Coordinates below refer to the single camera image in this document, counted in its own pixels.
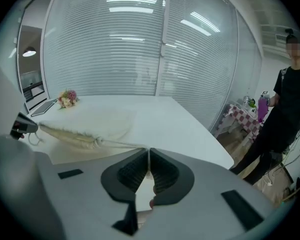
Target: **flower bouquet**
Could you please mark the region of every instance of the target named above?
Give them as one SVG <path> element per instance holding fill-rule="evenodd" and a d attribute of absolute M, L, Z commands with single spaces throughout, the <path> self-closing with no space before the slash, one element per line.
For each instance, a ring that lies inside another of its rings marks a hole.
<path fill-rule="evenodd" d="M 74 90 L 65 90 L 60 93 L 58 102 L 62 108 L 71 108 L 78 101 L 77 93 Z"/>

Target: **person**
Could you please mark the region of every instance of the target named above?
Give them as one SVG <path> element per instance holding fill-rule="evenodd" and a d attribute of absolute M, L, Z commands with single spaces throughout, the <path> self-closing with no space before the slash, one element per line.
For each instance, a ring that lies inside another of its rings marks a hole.
<path fill-rule="evenodd" d="M 291 66 L 280 70 L 275 95 L 267 102 L 274 107 L 244 158 L 230 169 L 238 175 L 260 156 L 255 169 L 244 178 L 255 184 L 282 161 L 282 152 L 291 145 L 300 130 L 300 40 L 287 29 L 286 51 Z"/>

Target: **small table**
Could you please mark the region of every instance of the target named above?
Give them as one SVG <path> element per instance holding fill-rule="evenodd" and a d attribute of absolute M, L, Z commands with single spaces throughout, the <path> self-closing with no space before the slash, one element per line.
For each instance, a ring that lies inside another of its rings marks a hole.
<path fill-rule="evenodd" d="M 80 101 L 71 108 L 59 110 L 54 104 L 45 114 L 28 117 L 35 121 L 57 120 L 73 110 L 86 110 L 91 107 L 118 107 L 136 112 L 132 129 L 121 142 L 136 143 L 148 147 L 168 150 L 192 158 L 208 161 L 226 169 L 233 166 L 234 160 L 214 136 L 172 97 L 143 95 L 94 95 L 80 96 Z M 38 130 L 44 142 L 38 146 L 29 144 L 28 136 L 20 139 L 34 151 L 46 153 L 53 164 L 63 164 L 98 159 L 126 152 L 130 149 L 112 148 L 107 154 L 96 154 L 93 150 L 73 148 L 55 137 Z M 149 201 L 154 196 L 154 181 L 144 178 L 136 192 L 137 211 L 150 209 Z"/>
<path fill-rule="evenodd" d="M 238 126 L 236 125 L 236 122 L 241 125 L 248 134 L 240 143 L 240 145 L 238 145 L 238 147 L 235 149 L 235 151 L 233 152 L 234 154 L 237 153 L 243 146 L 245 146 L 250 139 L 253 139 L 255 136 L 257 136 L 260 129 L 260 124 L 258 122 L 257 116 L 249 114 L 246 110 L 238 107 L 237 105 L 229 104 L 228 110 L 223 114 L 223 118 L 218 125 L 214 137 L 217 138 L 222 129 L 229 124 L 231 124 L 231 126 L 228 132 L 231 133 L 234 128 Z"/>

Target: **white table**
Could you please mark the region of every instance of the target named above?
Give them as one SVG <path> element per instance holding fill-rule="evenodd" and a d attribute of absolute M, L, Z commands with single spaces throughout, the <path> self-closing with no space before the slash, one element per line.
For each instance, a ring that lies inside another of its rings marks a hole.
<path fill-rule="evenodd" d="M 59 110 L 60 105 L 55 104 L 43 115 L 31 117 L 29 114 L 28 117 L 39 122 L 61 119 L 65 114 L 95 106 L 126 108 L 136 111 L 136 116 L 132 129 L 120 141 L 177 152 L 226 169 L 234 164 L 231 156 L 214 136 L 171 97 L 96 95 L 79 98 L 80 101 L 74 107 Z M 108 153 L 96 154 L 92 150 L 71 147 L 40 129 L 37 134 L 44 140 L 44 143 L 41 142 L 38 146 L 30 145 L 28 136 L 20 140 L 27 143 L 32 150 L 48 154 L 53 164 L 91 160 L 129 150 L 113 148 Z M 36 137 L 31 135 L 31 141 L 35 142 Z M 144 182 L 136 193 L 137 211 L 149 210 L 149 201 L 154 195 L 153 181 L 145 178 Z"/>

